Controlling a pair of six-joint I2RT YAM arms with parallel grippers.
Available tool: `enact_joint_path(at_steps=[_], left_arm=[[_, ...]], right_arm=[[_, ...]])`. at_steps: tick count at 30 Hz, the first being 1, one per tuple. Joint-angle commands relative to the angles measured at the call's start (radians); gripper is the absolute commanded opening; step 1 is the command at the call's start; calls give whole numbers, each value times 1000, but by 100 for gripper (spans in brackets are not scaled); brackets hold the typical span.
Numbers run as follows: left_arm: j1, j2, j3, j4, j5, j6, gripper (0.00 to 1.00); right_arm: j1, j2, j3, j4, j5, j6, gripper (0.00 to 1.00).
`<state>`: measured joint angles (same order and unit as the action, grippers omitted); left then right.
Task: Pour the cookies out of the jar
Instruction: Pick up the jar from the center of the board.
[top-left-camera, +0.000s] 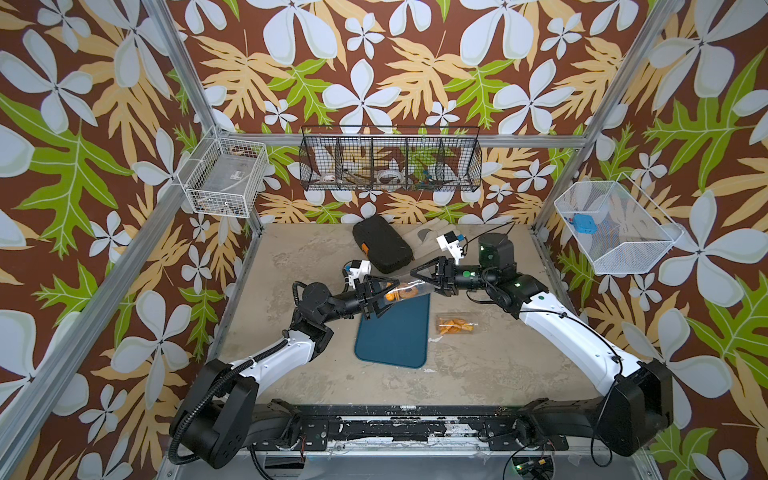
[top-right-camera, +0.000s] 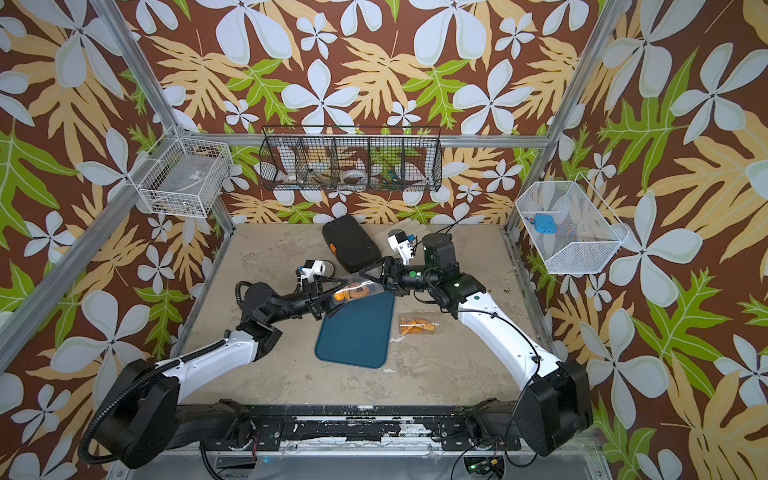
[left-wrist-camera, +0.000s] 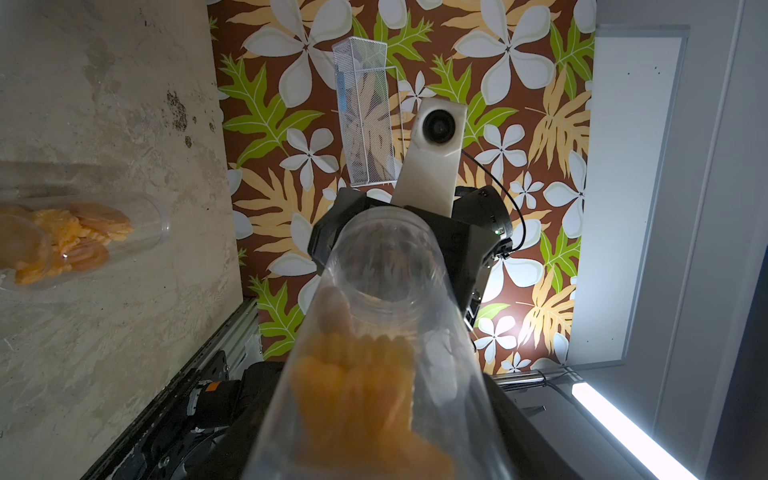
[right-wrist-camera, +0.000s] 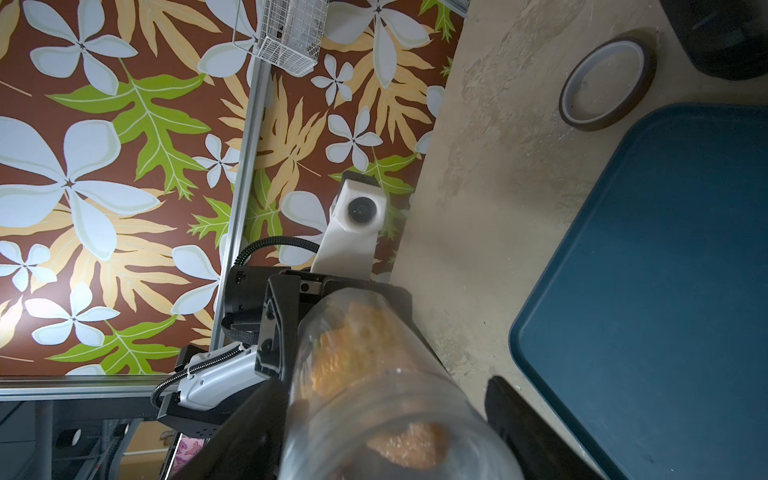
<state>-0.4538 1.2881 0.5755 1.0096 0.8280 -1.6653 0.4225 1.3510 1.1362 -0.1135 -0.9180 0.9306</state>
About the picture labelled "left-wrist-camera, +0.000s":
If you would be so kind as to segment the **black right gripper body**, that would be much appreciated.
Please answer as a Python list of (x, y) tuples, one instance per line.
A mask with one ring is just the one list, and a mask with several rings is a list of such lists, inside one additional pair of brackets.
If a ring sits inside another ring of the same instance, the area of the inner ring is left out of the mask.
[[(449, 217), (412, 206), (406, 209), (435, 235), (459, 310), (474, 324), (492, 264), (513, 252), (513, 227), (510, 212), (493, 187), (458, 187), (455, 193), (458, 198)], [(388, 205), (361, 191), (342, 188), (311, 232), (308, 253), (318, 268), (326, 267), (343, 228), (355, 216)]]

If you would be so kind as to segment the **clear plastic cookie jar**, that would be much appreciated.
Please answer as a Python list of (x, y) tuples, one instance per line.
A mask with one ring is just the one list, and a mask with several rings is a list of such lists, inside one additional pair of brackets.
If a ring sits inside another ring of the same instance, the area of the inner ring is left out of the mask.
[(243, 477), (518, 477), (416, 214), (376, 207), (343, 228)]

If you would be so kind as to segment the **orange fish-shaped cookie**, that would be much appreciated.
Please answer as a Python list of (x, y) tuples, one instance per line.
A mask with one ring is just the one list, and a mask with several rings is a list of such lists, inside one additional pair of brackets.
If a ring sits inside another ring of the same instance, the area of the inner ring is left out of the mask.
[(318, 329), (293, 354), (294, 393), (306, 438), (303, 462), (354, 478), (451, 479), (454, 460), (412, 429), (414, 351), (402, 336), (353, 333), (345, 295), (319, 290)]

